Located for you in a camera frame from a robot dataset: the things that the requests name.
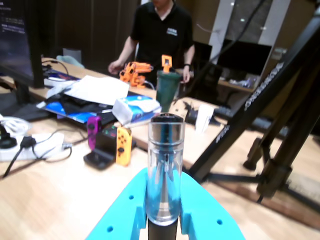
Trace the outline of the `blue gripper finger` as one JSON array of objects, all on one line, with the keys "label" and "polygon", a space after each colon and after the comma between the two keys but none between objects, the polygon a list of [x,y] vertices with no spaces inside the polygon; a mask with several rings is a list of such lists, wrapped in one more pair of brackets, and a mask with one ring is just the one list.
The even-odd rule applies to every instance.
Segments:
[{"label": "blue gripper finger", "polygon": [[147,225],[147,168],[142,169],[123,189],[96,226],[88,240],[138,240]]},{"label": "blue gripper finger", "polygon": [[190,240],[244,240],[238,224],[197,181],[181,175],[181,234]]}]

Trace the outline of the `person left hand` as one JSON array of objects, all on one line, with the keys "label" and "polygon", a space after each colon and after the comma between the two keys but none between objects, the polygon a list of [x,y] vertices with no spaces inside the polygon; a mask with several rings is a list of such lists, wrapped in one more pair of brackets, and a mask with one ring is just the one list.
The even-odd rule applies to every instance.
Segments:
[{"label": "person left hand", "polygon": [[186,84],[190,81],[190,78],[191,78],[191,74],[190,74],[190,69],[188,66],[186,66],[184,69],[183,69],[183,74],[182,74],[182,83]]}]

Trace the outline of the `person right hand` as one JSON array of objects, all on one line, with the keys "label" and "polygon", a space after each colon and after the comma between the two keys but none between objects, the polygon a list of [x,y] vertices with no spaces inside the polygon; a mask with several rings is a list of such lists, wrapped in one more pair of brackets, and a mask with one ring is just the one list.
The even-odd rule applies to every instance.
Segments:
[{"label": "person right hand", "polygon": [[108,72],[112,75],[117,75],[124,68],[124,63],[119,60],[111,62],[108,66]]}]

